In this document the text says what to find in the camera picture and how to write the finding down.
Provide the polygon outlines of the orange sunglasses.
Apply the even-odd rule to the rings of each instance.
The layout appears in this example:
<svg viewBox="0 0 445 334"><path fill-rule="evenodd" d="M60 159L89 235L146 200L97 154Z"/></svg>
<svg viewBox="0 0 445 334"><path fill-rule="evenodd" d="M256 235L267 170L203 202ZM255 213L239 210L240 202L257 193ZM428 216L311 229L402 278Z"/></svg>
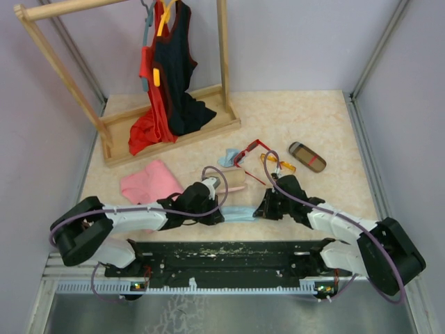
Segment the orange sunglasses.
<svg viewBox="0 0 445 334"><path fill-rule="evenodd" d="M290 173L290 174L294 174L296 172L296 167L294 165L292 165L286 161L278 160L276 158L276 156L274 156L273 154L270 154L266 157L266 155L264 153L262 153L260 155L260 159L261 159L262 163L265 162L265 160L267 160L268 162L271 162L274 165L275 169L281 168L282 172Z"/></svg>

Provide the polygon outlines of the black tank top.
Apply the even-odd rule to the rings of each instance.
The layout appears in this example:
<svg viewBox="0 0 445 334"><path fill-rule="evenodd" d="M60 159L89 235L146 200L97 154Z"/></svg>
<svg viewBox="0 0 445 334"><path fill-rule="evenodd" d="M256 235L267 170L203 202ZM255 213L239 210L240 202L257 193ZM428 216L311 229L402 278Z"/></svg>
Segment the black tank top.
<svg viewBox="0 0 445 334"><path fill-rule="evenodd" d="M168 126L175 136L197 132L217 115L187 92L197 67L189 48L190 20L191 8L183 1L176 1L175 21L170 32L154 39L152 64L159 71Z"/></svg>

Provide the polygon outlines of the wooden clothes rack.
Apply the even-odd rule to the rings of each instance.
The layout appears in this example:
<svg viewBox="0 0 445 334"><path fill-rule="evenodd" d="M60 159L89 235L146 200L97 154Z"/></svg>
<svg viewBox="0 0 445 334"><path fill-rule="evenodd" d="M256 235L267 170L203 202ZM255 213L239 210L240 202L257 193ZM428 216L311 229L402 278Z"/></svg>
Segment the wooden clothes rack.
<svg viewBox="0 0 445 334"><path fill-rule="evenodd" d="M212 110L217 112L217 116L209 124L203 126L203 129L200 131L179 137L176 143L157 143L145 148L135 156L130 154L128 149L130 127L138 117L142 116L148 110L149 104L111 116L99 117L93 111L93 108L77 86L72 75L36 24L36 22L41 19L49 19L83 10L90 10L92 8L100 8L114 3L114 1L61 1L33 8L26 8L22 4L14 6L15 15L18 20L22 23L34 43L62 79L73 98L98 131L102 141L104 162L107 166L116 166L128 163L134 159L150 157L154 154L160 154L184 145L197 143L241 127L241 119L230 102L229 97L227 2L217 1L222 83L191 92L192 97L208 104Z"/></svg>

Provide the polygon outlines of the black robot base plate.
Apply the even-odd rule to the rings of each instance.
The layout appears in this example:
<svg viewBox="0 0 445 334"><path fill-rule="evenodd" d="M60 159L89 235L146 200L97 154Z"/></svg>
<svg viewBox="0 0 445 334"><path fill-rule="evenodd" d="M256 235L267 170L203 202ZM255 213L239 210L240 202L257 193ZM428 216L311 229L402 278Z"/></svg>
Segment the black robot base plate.
<svg viewBox="0 0 445 334"><path fill-rule="evenodd" d="M128 269L107 265L107 278L140 278L151 288L294 288L329 269L318 256L326 241L140 242Z"/></svg>

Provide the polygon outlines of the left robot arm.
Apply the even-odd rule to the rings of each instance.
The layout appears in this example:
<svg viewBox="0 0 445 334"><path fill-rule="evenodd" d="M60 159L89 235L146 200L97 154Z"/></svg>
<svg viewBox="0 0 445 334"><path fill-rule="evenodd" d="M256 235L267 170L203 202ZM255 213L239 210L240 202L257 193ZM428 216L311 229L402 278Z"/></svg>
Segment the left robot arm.
<svg viewBox="0 0 445 334"><path fill-rule="evenodd" d="M216 189L217 177L195 182L183 193L172 194L148 205L104 205L96 196L82 200L50 227L50 242L67 267L88 260L117 267L137 276L144 258L136 254L132 241L113 238L114 234L149 230L171 230L187 221L204 225L223 222Z"/></svg>

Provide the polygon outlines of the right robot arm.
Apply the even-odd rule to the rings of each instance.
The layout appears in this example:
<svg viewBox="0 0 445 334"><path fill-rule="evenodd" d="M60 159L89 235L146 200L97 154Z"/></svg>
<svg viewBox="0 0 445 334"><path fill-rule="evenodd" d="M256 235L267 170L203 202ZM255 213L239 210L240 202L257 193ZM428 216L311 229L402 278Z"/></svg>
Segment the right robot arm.
<svg viewBox="0 0 445 334"><path fill-rule="evenodd" d="M426 268L397 220L366 220L336 210L321 198L307 196L293 175L275 182L253 215L274 221L289 215L296 223L330 234L310 259L318 275L342 269L364 276L380 292L393 296Z"/></svg>

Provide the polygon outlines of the yellow hanger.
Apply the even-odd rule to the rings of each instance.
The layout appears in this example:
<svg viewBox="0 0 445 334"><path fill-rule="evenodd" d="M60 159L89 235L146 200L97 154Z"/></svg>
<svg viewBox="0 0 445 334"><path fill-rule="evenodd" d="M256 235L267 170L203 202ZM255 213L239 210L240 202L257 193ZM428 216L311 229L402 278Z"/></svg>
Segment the yellow hanger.
<svg viewBox="0 0 445 334"><path fill-rule="evenodd" d="M171 0L168 5L165 5L164 1L161 1L161 4L163 5L163 14L161 16L161 21L159 23L158 30L156 32L157 37L161 37L163 34L163 27L164 24L167 23L170 20L170 10L173 7L173 4L176 2L176 0ZM160 71L158 68L153 67L152 70L153 75L153 82L156 87L159 87L161 85L161 79L160 79Z"/></svg>

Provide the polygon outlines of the pink shirt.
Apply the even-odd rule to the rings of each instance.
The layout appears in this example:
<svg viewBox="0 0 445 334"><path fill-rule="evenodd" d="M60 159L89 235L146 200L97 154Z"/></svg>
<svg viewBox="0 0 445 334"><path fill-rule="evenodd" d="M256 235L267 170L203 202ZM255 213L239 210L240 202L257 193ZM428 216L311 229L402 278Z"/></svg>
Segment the pink shirt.
<svg viewBox="0 0 445 334"><path fill-rule="evenodd" d="M167 198L174 193L182 193L183 186L170 169L159 159L146 167L120 180L121 194L133 205L150 204Z"/></svg>

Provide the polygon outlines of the light blue cleaning cloth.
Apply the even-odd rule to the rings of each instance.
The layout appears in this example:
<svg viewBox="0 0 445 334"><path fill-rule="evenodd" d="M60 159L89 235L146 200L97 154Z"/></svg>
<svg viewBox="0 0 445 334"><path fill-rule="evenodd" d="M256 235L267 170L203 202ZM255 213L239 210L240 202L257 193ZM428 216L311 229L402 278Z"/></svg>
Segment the light blue cleaning cloth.
<svg viewBox="0 0 445 334"><path fill-rule="evenodd" d="M224 206L221 213L226 223L242 223L256 221L255 210L254 207L248 206Z"/></svg>

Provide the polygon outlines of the small blue cloth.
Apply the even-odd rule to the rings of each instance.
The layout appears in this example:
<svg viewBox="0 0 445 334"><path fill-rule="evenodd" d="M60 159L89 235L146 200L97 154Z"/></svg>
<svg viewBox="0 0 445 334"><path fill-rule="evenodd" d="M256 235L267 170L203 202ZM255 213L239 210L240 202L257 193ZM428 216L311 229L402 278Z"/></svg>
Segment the small blue cloth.
<svg viewBox="0 0 445 334"><path fill-rule="evenodd" d="M234 159L240 153L236 148L227 148L224 157L218 159L218 164L223 168L231 168L234 166Z"/></svg>

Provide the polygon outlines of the red sunglasses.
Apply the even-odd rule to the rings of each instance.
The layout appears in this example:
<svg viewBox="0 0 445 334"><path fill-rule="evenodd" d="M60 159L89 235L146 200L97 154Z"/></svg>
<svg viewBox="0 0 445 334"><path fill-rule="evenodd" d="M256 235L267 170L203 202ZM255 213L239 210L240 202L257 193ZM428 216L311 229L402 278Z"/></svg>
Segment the red sunglasses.
<svg viewBox="0 0 445 334"><path fill-rule="evenodd" d="M269 151L270 148L264 144L262 141L260 141L259 139L254 140L253 142L251 142L246 149L241 150L233 159L233 165L237 168L241 168L240 167L240 162L246 158L251 151L253 151L255 148L257 147L262 147L263 149L265 149L266 151ZM252 173L248 172L247 170L244 170L245 174L250 176L251 178L255 179L256 181L258 181L260 184L266 185L266 183L263 180L260 180L258 177L254 176Z"/></svg>

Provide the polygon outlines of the grey-blue hanger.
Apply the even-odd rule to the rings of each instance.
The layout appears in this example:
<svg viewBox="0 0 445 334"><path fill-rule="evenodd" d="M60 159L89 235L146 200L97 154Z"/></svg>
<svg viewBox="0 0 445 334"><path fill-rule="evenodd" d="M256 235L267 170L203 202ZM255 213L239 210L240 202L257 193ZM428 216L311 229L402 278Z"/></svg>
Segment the grey-blue hanger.
<svg viewBox="0 0 445 334"><path fill-rule="evenodd" d="M141 49L141 62L140 62L140 72L139 77L141 80L141 84L143 87L144 92L149 91L149 84L147 79L147 65L146 65L146 52L148 48L148 33L149 29L152 27L154 23L154 5L155 1L152 2L150 6L148 6L145 1L140 0L141 5L145 8L146 11L146 18L145 18L145 25L144 25L144 32L143 32L143 45Z"/></svg>

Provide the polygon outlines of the brown glasses case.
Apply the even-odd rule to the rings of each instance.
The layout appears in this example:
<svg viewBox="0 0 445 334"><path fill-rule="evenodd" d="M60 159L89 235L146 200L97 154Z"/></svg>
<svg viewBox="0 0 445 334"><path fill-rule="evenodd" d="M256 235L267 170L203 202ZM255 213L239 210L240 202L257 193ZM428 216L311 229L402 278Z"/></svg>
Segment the brown glasses case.
<svg viewBox="0 0 445 334"><path fill-rule="evenodd" d="M326 161L321 156L300 142L290 144L288 152L314 173L321 173L327 166Z"/></svg>

